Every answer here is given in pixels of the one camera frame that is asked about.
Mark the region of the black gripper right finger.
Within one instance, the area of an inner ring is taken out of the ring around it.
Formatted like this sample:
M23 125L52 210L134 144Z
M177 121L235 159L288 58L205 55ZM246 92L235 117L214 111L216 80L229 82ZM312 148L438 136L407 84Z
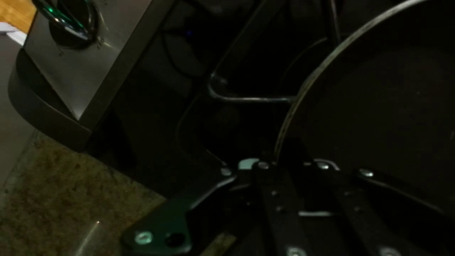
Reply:
M349 176L326 159L303 166L332 192L367 256L455 256L452 202L369 168Z

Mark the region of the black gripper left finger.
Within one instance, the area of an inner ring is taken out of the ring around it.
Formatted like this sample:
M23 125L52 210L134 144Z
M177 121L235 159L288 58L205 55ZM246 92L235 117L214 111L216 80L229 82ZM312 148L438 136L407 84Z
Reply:
M194 182L125 229L121 256L198 256L222 233L229 256L313 256L289 171L265 161Z

